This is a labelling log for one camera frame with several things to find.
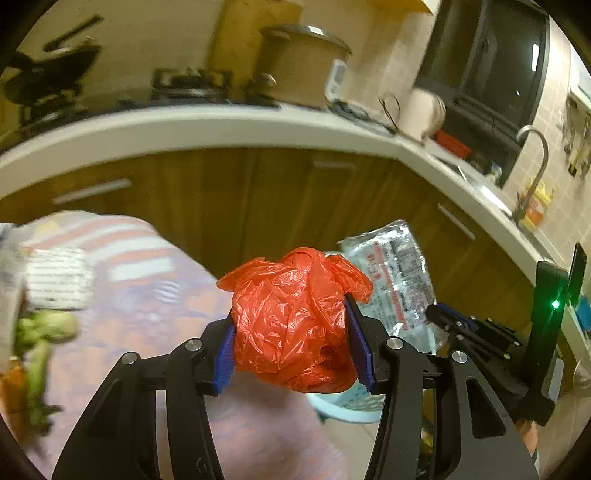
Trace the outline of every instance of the cabinet door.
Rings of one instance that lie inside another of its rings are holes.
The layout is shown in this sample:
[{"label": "cabinet door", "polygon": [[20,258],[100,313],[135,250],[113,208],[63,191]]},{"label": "cabinet door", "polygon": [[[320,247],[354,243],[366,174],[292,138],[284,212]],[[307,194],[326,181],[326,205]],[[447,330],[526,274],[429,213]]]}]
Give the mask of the cabinet door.
[{"label": "cabinet door", "polygon": [[419,211],[430,203],[434,187],[397,160],[388,160],[385,170],[376,170],[374,176],[377,183],[359,230],[375,230],[400,219],[413,228]]},{"label": "cabinet door", "polygon": [[0,199],[0,221],[23,225],[31,220],[56,212],[51,185],[41,181]]},{"label": "cabinet door", "polygon": [[152,157],[115,160],[70,171],[47,180],[51,202],[59,210],[85,210],[145,217],[145,177]]},{"label": "cabinet door", "polygon": [[490,317],[521,331],[530,322],[534,287],[501,247],[491,243],[445,302],[465,314]]},{"label": "cabinet door", "polygon": [[259,150],[243,260],[279,260],[297,247],[335,250],[338,240],[362,233],[363,213],[374,194],[368,185],[377,183],[388,162],[334,152]]},{"label": "cabinet door", "polygon": [[427,260],[437,299],[449,302],[486,255],[491,239],[436,189],[416,214],[412,227]]},{"label": "cabinet door", "polygon": [[187,252],[219,278],[242,263],[256,151],[219,149],[189,156],[190,170],[177,170],[185,175],[186,194],[178,197],[173,209],[186,214],[175,224],[189,229]]}]

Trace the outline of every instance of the stove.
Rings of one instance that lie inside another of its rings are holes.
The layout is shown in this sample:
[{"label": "stove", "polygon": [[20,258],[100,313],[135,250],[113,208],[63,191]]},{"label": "stove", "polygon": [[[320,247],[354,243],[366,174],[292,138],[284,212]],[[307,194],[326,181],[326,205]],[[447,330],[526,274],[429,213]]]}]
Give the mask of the stove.
[{"label": "stove", "polygon": [[53,96],[33,107],[21,108],[21,127],[14,132],[0,132],[0,153],[54,128],[107,113],[174,105],[279,108],[274,100],[258,95],[230,100],[231,84],[232,72],[226,70],[155,69],[150,87],[122,88],[103,95]]}]

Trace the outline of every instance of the faucet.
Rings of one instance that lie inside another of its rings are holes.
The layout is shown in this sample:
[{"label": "faucet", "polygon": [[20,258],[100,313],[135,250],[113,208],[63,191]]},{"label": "faucet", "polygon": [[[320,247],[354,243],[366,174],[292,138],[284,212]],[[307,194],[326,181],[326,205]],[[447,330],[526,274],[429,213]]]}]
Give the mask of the faucet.
[{"label": "faucet", "polygon": [[525,195],[525,198],[523,200],[521,200],[521,198],[519,197],[519,192],[517,192],[517,206],[511,214],[511,220],[513,220],[516,225],[519,224],[520,220],[525,218],[525,211],[527,210],[527,207],[530,204],[530,200],[536,188],[538,187],[540,180],[542,179],[542,175],[544,174],[546,167],[548,166],[548,142],[546,141],[544,134],[539,129],[537,129],[533,125],[524,126],[523,128],[521,128],[521,130],[517,132],[517,141],[521,140],[521,138],[527,132],[530,131],[537,134],[540,140],[542,140],[542,147],[544,149],[544,159],[542,160],[542,165],[540,167],[540,170],[538,171],[538,174],[535,176],[534,182],[531,184],[531,187],[527,191],[527,194]]}]

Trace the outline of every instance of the white countertop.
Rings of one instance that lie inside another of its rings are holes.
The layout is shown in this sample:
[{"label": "white countertop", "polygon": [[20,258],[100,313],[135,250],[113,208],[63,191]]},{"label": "white countertop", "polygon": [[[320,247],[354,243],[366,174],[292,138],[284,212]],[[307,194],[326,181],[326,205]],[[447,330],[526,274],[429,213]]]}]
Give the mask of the white countertop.
[{"label": "white countertop", "polygon": [[0,198],[40,180],[104,161],[212,147],[313,148],[396,159],[472,217],[535,283],[536,265],[542,256],[485,195],[424,147],[330,112],[295,106],[160,106],[79,121],[0,155]]}]

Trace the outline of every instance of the cabinet handle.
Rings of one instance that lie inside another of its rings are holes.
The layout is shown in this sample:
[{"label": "cabinet handle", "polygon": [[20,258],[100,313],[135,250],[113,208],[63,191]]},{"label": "cabinet handle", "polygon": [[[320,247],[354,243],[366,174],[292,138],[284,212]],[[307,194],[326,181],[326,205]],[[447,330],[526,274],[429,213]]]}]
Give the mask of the cabinet handle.
[{"label": "cabinet handle", "polygon": [[437,210],[439,210],[443,215],[445,215],[451,223],[457,226],[470,240],[476,240],[476,235],[474,235],[470,229],[464,225],[460,220],[458,220],[455,215],[447,210],[441,203],[437,204]]},{"label": "cabinet handle", "polygon": [[339,160],[312,160],[312,165],[316,168],[329,168],[334,170],[354,170],[355,163],[351,161]]},{"label": "cabinet handle", "polygon": [[59,197],[52,199],[53,205],[63,205],[64,203],[75,202],[76,200],[87,199],[102,193],[114,192],[115,190],[123,190],[131,187],[132,183],[130,179],[119,179],[113,181],[107,181],[105,183],[99,183],[92,187],[85,189],[75,190]]}]

